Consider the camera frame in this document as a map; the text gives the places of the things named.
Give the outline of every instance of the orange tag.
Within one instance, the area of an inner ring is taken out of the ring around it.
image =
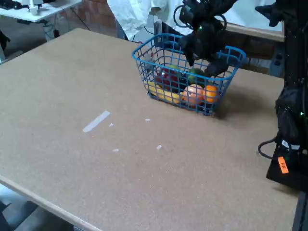
[[[279,162],[282,174],[288,173],[289,170],[288,170],[287,164],[285,163],[285,160],[282,156],[278,157],[278,162]]]

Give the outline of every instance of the banana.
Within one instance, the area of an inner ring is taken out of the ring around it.
[[[161,100],[166,100],[169,103],[180,103],[181,94],[172,93],[167,90],[161,89],[157,84],[150,81],[144,81],[145,88],[153,95],[157,96]]]

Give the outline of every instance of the red apple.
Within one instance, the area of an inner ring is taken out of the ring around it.
[[[155,78],[155,81],[162,89],[170,90],[171,86],[172,91],[175,91],[179,87],[178,76],[179,75],[176,71],[162,68],[161,71],[158,73],[157,77]]]

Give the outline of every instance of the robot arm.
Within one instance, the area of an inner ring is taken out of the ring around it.
[[[193,30],[179,43],[190,65],[206,59],[215,73],[223,72],[226,65],[217,60],[215,53],[225,47],[223,33],[226,19],[222,14],[237,0],[183,0],[180,20]],[[269,19],[270,26],[284,21],[285,25],[285,81],[276,101],[278,133],[270,141],[259,145],[259,153],[271,159],[267,178],[308,193],[308,2],[302,0],[276,0],[272,5],[258,6],[256,10]],[[215,18],[220,16],[223,24]],[[273,156],[261,151],[263,145],[276,142]],[[279,161],[285,161],[288,173],[283,173]]]

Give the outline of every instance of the orange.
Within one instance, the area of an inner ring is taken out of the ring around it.
[[[215,86],[207,85],[204,94],[204,100],[207,103],[214,103],[218,101],[218,89]]]
[[[185,88],[183,92],[183,100],[188,103],[189,106],[196,106],[204,101],[205,91],[203,87],[196,84],[191,84]]]

